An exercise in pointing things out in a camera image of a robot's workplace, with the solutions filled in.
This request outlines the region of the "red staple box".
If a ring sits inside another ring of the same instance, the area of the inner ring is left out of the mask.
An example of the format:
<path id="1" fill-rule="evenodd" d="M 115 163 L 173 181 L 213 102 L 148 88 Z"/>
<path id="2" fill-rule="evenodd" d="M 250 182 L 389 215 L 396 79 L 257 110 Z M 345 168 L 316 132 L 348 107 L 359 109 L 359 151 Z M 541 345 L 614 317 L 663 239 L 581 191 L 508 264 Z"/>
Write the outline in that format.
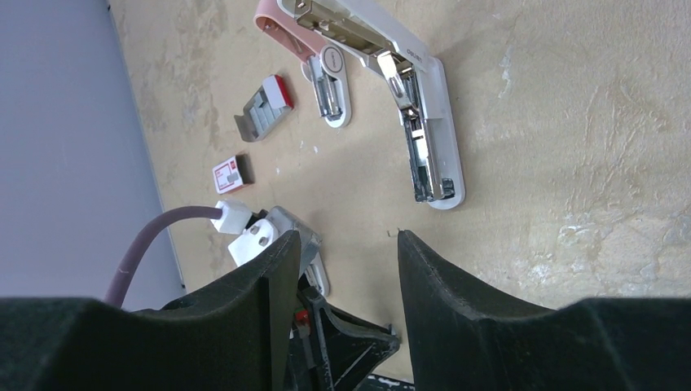
<path id="1" fill-rule="evenodd" d="M 213 184 L 219 195 L 231 194 L 253 185 L 255 177 L 247 154 L 237 154 L 212 169 Z"/>

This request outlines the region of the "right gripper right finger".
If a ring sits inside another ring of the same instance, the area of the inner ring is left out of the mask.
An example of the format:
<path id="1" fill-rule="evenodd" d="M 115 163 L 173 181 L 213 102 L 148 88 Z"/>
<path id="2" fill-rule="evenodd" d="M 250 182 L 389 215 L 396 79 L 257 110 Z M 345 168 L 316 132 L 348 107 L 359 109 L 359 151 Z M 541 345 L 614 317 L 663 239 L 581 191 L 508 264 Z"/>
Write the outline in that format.
<path id="1" fill-rule="evenodd" d="M 586 298 L 559 310 L 511 296 L 410 231 L 398 272 L 419 390 L 687 390 L 687 298 Z"/>

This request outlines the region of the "silver staple strips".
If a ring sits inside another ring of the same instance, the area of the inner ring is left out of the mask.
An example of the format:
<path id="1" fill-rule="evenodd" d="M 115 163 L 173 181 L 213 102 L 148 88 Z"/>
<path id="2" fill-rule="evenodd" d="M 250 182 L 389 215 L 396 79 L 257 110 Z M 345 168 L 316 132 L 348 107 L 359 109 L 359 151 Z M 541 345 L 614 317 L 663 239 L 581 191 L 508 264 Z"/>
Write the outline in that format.
<path id="1" fill-rule="evenodd" d="M 259 89 L 244 107 L 251 135 L 259 139 L 271 132 L 283 112 L 283 106 L 272 106 L 264 89 Z"/>

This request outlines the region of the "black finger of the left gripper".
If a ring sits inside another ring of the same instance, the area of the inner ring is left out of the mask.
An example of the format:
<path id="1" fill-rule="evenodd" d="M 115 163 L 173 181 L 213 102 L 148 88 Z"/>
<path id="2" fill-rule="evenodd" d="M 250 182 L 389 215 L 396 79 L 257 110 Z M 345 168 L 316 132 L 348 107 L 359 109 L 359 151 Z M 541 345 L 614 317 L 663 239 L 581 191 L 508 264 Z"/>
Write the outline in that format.
<path id="1" fill-rule="evenodd" d="M 392 327 L 328 304 L 313 287 L 297 299 L 298 390 L 356 390 L 400 348 Z"/>

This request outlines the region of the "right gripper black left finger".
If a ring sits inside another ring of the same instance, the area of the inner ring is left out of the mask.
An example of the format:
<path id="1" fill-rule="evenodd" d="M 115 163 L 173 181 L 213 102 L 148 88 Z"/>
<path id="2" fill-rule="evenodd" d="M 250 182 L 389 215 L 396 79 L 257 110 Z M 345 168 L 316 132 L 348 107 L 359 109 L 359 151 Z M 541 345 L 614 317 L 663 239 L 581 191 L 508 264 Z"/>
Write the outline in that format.
<path id="1" fill-rule="evenodd" d="M 281 390 L 301 240 L 158 310 L 90 298 L 1 301 L 4 390 Z"/>

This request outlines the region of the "pink and white stapler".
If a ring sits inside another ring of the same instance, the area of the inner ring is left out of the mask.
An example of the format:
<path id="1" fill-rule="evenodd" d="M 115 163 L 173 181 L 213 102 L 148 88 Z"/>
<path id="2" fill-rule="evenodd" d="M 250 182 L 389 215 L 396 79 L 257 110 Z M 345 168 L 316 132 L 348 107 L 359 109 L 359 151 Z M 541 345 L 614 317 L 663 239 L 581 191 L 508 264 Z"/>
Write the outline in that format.
<path id="1" fill-rule="evenodd" d="M 341 50 L 316 32 L 300 26 L 282 1 L 259 1 L 253 21 L 258 29 L 301 61 L 301 72 L 313 86 L 320 117 L 334 129 L 346 127 L 352 107 Z"/>

